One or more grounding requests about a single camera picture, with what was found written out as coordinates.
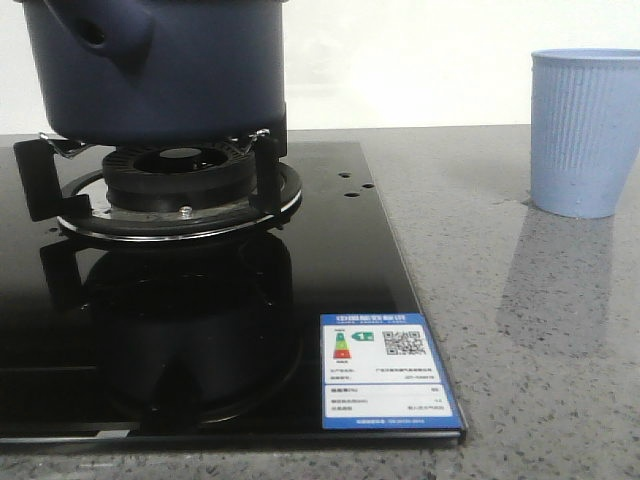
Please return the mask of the dark blue cooking pot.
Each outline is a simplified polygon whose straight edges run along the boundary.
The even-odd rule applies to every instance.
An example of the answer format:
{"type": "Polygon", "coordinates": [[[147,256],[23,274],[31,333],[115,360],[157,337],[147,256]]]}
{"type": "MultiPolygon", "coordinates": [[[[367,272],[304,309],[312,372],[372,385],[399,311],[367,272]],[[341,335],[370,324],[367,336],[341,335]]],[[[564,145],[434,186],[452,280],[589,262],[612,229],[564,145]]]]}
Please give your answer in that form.
{"type": "Polygon", "coordinates": [[[47,120],[100,145],[184,144],[283,119],[279,1],[26,1],[47,120]]]}

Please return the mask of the black round gas burner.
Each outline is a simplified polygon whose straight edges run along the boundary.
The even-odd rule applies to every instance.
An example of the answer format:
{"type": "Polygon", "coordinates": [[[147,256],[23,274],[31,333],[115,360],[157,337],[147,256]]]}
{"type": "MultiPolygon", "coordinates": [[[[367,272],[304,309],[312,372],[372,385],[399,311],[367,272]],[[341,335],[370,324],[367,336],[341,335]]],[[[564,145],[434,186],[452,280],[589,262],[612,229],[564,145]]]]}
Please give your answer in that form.
{"type": "Polygon", "coordinates": [[[142,212],[219,206],[256,186],[255,155],[224,142],[121,148],[104,157],[102,173],[113,205],[142,212]]]}

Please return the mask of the black glass gas stove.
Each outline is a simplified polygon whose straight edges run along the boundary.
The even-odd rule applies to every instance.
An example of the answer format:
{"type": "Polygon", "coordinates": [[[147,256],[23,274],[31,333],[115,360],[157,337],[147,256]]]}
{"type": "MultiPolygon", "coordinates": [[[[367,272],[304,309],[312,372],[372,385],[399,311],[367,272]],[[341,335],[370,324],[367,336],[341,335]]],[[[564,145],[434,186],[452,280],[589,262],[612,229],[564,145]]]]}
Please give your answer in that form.
{"type": "MultiPolygon", "coordinates": [[[[105,242],[29,215],[1,151],[1,447],[430,446],[461,431],[325,430],[320,316],[420,313],[356,143],[293,144],[288,222],[105,242]]],[[[59,181],[110,149],[57,157],[59,181]]]]}

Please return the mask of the black metal pot support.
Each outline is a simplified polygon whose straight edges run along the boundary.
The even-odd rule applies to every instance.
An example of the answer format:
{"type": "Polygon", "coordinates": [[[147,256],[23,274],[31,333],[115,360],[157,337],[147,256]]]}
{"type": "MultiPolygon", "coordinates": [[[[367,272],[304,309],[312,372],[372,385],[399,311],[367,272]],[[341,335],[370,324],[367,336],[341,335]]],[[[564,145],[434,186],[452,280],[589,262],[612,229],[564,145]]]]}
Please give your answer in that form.
{"type": "Polygon", "coordinates": [[[298,173],[281,160],[287,153],[284,119],[210,142],[118,146],[112,152],[127,147],[171,149],[222,142],[241,153],[255,155],[254,189],[246,197],[219,206],[184,206],[175,212],[133,211],[113,205],[107,198],[108,187],[102,173],[104,158],[100,169],[62,185],[55,159],[83,154],[90,148],[86,143],[41,135],[17,142],[13,149],[31,219],[54,218],[64,230],[77,236],[105,242],[168,243],[221,238],[288,222],[301,202],[302,182],[298,173]]]}

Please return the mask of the light blue ribbed cup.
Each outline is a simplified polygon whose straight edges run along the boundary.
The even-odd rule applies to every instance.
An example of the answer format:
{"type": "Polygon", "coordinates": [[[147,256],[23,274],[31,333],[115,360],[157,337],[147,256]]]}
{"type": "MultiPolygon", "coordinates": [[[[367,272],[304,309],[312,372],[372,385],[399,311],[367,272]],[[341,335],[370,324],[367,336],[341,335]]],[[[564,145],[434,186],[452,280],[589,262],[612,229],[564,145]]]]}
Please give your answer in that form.
{"type": "Polygon", "coordinates": [[[639,153],[639,52],[532,53],[531,188],[540,209],[614,215],[639,153]]]}

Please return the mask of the blue energy label sticker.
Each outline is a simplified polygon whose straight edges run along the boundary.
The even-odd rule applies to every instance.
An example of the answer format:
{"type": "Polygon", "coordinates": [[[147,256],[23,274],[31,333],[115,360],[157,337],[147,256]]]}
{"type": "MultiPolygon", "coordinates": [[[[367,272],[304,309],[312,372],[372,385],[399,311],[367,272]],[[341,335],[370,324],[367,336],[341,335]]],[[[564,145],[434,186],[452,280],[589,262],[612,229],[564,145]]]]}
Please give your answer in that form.
{"type": "Polygon", "coordinates": [[[463,429],[422,314],[323,314],[320,353],[325,430],[463,429]]]}

